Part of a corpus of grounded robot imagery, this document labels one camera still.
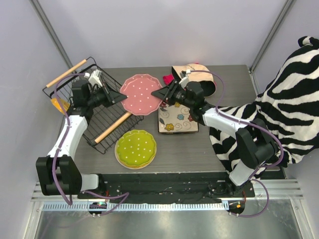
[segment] zebra print fabric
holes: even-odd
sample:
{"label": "zebra print fabric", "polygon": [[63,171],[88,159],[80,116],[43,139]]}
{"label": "zebra print fabric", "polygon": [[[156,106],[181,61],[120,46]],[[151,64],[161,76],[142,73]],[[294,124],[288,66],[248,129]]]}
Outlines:
{"label": "zebra print fabric", "polygon": [[[319,147],[319,40],[305,36],[298,44],[300,48],[288,57],[276,78],[253,103],[220,108],[242,119],[262,119],[283,145],[280,166],[284,167],[300,162]],[[240,161],[236,140],[213,127],[209,135],[217,157],[231,172]],[[269,163],[277,161],[279,155],[278,151]]]}

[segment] dish rack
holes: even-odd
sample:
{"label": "dish rack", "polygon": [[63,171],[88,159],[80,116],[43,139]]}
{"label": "dish rack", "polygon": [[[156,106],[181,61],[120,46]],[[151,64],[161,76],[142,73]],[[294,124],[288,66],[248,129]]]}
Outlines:
{"label": "dish rack", "polygon": [[[105,70],[100,68],[94,58],[89,57],[86,59],[94,61],[93,64],[89,65],[85,69],[80,70],[77,73],[92,73],[94,70],[98,69],[102,71],[101,80],[106,83],[111,89],[119,92],[121,88],[121,84],[116,81],[112,76],[110,76]],[[70,103],[70,107],[72,107],[72,91],[71,86],[74,81],[82,78],[82,76],[74,76],[70,79],[65,80],[58,88],[57,92],[60,98]],[[54,97],[54,87],[45,87],[42,91],[52,99]],[[106,151],[117,142],[119,138],[121,138],[126,132],[130,131],[135,125],[137,125],[140,121],[144,119],[143,116],[130,116],[126,121],[124,121],[120,126],[118,126],[112,133],[110,133],[104,140],[100,143],[96,143],[94,140],[101,133],[103,133],[108,127],[110,127],[113,123],[115,123],[121,116],[126,113],[122,104],[115,104],[108,108],[103,105],[96,107],[93,109],[94,113],[90,120],[90,123],[83,133],[83,137],[87,141],[87,143],[99,151],[101,154],[105,154]]]}

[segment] wooden tabletop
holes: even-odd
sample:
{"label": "wooden tabletop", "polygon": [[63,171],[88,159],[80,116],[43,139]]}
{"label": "wooden tabletop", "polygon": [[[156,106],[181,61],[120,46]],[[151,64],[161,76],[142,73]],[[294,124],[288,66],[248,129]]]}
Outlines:
{"label": "wooden tabletop", "polygon": [[[245,65],[208,66],[210,71],[220,75],[226,85],[222,106],[240,106],[252,102],[255,91]],[[164,86],[162,77],[170,74],[170,67],[114,68],[106,69],[121,84],[135,74],[150,74],[158,78]],[[216,93],[206,100],[217,103],[221,96],[221,84]],[[214,153],[209,140],[209,128],[199,126],[198,133],[160,134],[158,133],[158,112],[145,116],[136,129],[144,129],[154,136],[157,154],[153,162],[139,170],[131,170],[118,163],[114,155],[114,145],[106,154],[91,148],[82,138],[75,154],[75,163],[81,173],[141,173],[141,172],[203,172],[225,171]]]}

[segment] green plate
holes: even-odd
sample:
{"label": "green plate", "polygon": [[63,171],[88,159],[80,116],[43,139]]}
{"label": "green plate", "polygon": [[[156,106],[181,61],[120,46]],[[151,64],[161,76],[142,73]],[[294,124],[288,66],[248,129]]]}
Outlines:
{"label": "green plate", "polygon": [[126,132],[115,145],[115,156],[126,167],[147,166],[156,155],[156,142],[145,130]]}

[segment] wooden handle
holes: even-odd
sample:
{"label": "wooden handle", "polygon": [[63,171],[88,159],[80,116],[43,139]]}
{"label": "wooden handle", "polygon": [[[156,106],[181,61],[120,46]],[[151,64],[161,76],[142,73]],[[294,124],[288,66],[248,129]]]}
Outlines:
{"label": "wooden handle", "polygon": [[72,73],[73,71],[75,71],[76,69],[78,69],[80,66],[82,66],[83,64],[86,63],[86,60],[84,59],[83,61],[79,62],[78,64],[76,64],[75,66],[73,66],[72,68],[70,68],[69,70],[67,70],[66,72],[64,72],[62,75],[60,75],[59,77],[55,78],[53,81],[51,81],[50,83],[48,83],[46,85],[47,88],[53,86],[55,83],[57,83],[59,80],[61,80],[63,77],[69,75],[70,73]]}
{"label": "wooden handle", "polygon": [[131,112],[126,112],[122,117],[120,117],[114,124],[112,124],[106,131],[104,131],[100,136],[98,136],[94,141],[96,143],[101,142],[106,136],[113,132],[121,123],[128,119],[132,115]]}

